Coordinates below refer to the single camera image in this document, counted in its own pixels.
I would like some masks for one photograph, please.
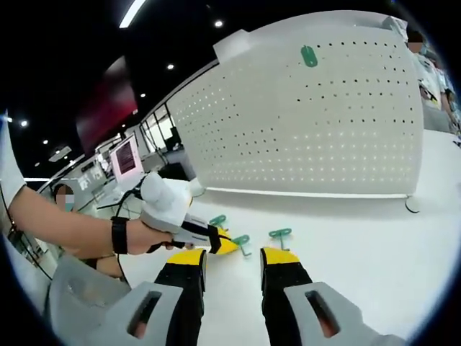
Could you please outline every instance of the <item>ceiling light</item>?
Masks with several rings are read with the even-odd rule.
[[[135,18],[136,14],[142,7],[146,0],[135,0],[131,4],[130,8],[127,11],[127,14],[123,17],[122,22],[120,23],[120,28],[124,29],[130,26],[132,20]]]

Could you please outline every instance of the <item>black strap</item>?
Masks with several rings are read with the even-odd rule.
[[[127,222],[128,218],[113,216],[112,220],[112,247],[116,254],[127,254]]]
[[[182,249],[186,245],[186,243],[173,240],[172,242],[164,242],[160,244],[155,244],[151,246],[151,248],[147,251],[147,253],[151,254],[152,252],[158,250],[162,245],[173,245],[174,247],[177,247],[178,249]]]

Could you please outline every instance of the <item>hole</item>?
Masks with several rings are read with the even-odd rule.
[[[127,330],[128,334],[137,337],[138,339],[144,338],[147,323],[159,298],[160,295],[158,293],[149,293],[143,304],[140,305],[140,309],[135,314],[135,318],[130,322]]]
[[[339,333],[339,326],[336,322],[333,314],[330,309],[327,307],[325,301],[322,297],[316,292],[311,291],[305,294],[310,306],[315,312],[320,326],[322,328],[323,336],[330,338]]]

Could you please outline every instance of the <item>human arm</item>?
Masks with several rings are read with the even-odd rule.
[[[80,258],[112,253],[112,222],[62,211],[25,186],[9,138],[8,124],[1,129],[0,180],[6,206],[18,229],[35,238],[74,249]],[[147,252],[151,245],[171,241],[171,234],[154,231],[139,220],[127,223],[127,248],[131,254]]]

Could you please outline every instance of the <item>black wristband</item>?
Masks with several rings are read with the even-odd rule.
[[[112,220],[112,248],[116,254],[127,254],[127,222],[129,218],[119,216],[111,217]]]

